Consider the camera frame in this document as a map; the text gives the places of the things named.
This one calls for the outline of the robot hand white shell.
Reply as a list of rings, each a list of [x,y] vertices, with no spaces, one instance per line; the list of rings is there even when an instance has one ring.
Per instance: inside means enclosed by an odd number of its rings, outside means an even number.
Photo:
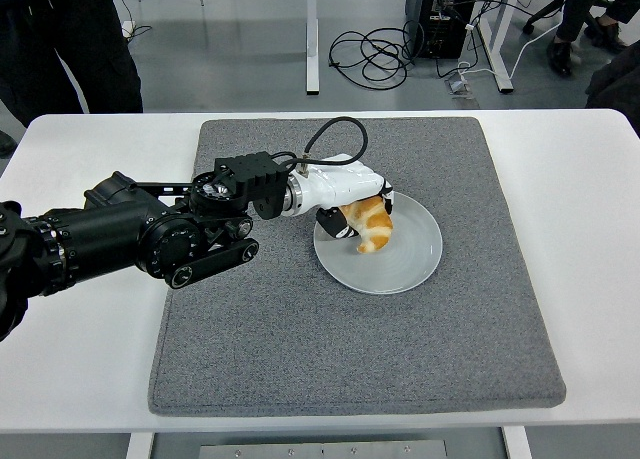
[[[287,193],[287,214],[297,216],[314,209],[316,221],[333,238],[359,236],[368,241],[376,227],[391,233],[393,187],[347,154],[295,166]]]

